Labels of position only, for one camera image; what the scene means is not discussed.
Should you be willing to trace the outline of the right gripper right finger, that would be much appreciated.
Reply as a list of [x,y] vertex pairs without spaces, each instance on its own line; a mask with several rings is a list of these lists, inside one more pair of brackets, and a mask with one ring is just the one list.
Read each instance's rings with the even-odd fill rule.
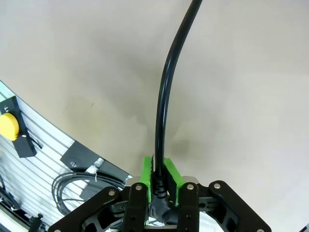
[[178,208],[178,232],[199,231],[199,213],[205,212],[224,232],[270,232],[271,228],[224,181],[205,187],[198,181],[184,180],[171,159],[165,159],[169,183],[175,184],[172,196]]

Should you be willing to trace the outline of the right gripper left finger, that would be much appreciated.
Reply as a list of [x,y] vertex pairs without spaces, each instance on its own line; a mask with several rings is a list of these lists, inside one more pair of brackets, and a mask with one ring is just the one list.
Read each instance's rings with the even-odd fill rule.
[[152,158],[144,157],[140,177],[128,180],[123,190],[106,187],[61,220],[49,232],[142,232],[148,220]]

